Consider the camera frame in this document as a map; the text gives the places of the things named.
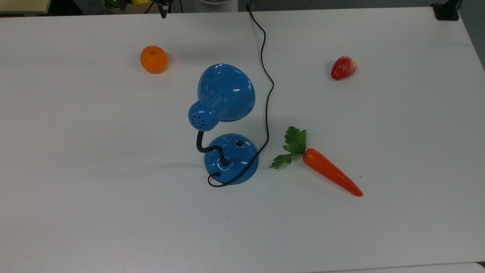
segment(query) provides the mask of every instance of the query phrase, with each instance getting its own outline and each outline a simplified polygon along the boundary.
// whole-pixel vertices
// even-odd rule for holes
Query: black power cord
[[[260,60],[261,60],[261,66],[263,67],[264,73],[266,74],[266,76],[268,77],[268,79],[271,81],[271,89],[268,92],[268,96],[266,97],[266,105],[265,105],[265,112],[264,112],[264,121],[265,121],[265,129],[266,129],[266,141],[264,142],[263,146],[259,149],[259,151],[256,153],[256,155],[253,157],[253,159],[246,166],[246,168],[244,168],[244,170],[240,174],[238,174],[236,177],[234,177],[233,179],[231,179],[229,182],[225,182],[225,183],[221,183],[219,185],[215,185],[215,184],[213,184],[213,183],[210,182],[210,178],[211,177],[215,177],[215,176],[216,177],[217,176],[220,176],[221,174],[220,174],[220,172],[211,173],[207,177],[207,183],[209,183],[209,185],[211,185],[213,187],[216,187],[216,188],[220,188],[220,187],[224,187],[224,186],[230,185],[230,184],[234,183],[236,180],[238,180],[243,174],[245,174],[247,172],[247,170],[256,161],[256,159],[258,158],[259,154],[263,151],[263,149],[266,147],[266,145],[268,144],[268,142],[270,140],[270,132],[269,132],[269,129],[268,129],[268,102],[269,102],[270,95],[273,92],[273,89],[275,87],[275,82],[273,81],[273,79],[271,78],[271,76],[268,74],[268,71],[266,71],[266,68],[264,67],[264,62],[263,62],[263,49],[264,49],[264,45],[266,44],[266,31],[258,24],[258,22],[256,21],[256,19],[254,19],[253,13],[251,12],[251,1],[252,0],[249,1],[249,4],[246,4],[246,9],[249,12],[249,15],[251,16],[251,19],[253,20],[253,22],[259,27],[259,29],[261,29],[261,31],[263,31],[264,38],[263,38],[263,43],[261,45],[261,51],[260,51],[259,57],[260,57]]]
[[[150,4],[150,6],[148,7],[148,9],[147,9],[147,10],[145,11],[145,13],[143,13],[143,14],[147,14],[147,13],[148,13],[148,11],[149,11],[149,10],[151,9],[151,7],[153,6],[153,3],[154,3],[154,2],[152,1],[152,3]]]

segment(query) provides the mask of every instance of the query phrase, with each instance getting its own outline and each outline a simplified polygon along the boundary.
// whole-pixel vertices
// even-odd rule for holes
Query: plastic fruit
[[[140,63],[148,72],[160,73],[167,67],[167,54],[157,46],[149,46],[143,49],[140,55]]]

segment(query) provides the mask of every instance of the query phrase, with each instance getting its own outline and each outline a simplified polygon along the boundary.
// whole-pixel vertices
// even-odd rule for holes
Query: red strawberry
[[[352,75],[357,69],[357,63],[349,56],[340,57],[332,67],[330,75],[336,80],[341,80]]]

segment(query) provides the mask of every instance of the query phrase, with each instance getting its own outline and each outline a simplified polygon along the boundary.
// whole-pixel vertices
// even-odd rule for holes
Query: carrot
[[[362,191],[341,170],[332,164],[323,154],[315,149],[308,149],[303,155],[303,162],[325,176],[328,180],[346,189],[355,196],[362,196]]]
[[[289,154],[282,154],[277,156],[271,168],[278,169],[284,163],[291,163],[291,158],[296,154],[303,155],[303,162],[323,175],[330,181],[346,189],[355,196],[362,196],[362,191],[348,178],[341,170],[332,164],[323,154],[315,149],[307,150],[307,131],[300,131],[293,126],[288,127],[285,135],[285,143],[283,149],[290,152]]]

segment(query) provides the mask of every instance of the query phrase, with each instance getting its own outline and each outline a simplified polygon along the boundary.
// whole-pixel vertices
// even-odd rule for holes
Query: green leaf
[[[285,143],[288,145],[295,144],[295,136],[300,132],[300,129],[296,129],[293,126],[288,127],[285,135]]]
[[[295,136],[296,145],[305,153],[307,150],[307,131],[303,130]]]
[[[282,154],[282,155],[277,156],[273,160],[273,163],[271,164],[270,168],[278,169],[284,163],[287,163],[287,164],[291,163],[291,156],[292,156],[292,154]]]
[[[285,135],[285,143],[288,145],[283,145],[283,149],[289,152],[289,154],[282,154],[277,156],[270,168],[278,169],[284,163],[291,163],[291,157],[296,154],[305,154],[307,151],[307,131],[296,129],[293,126],[288,127]]]
[[[291,153],[291,146],[290,145],[283,145],[283,149],[285,149],[285,151]]]

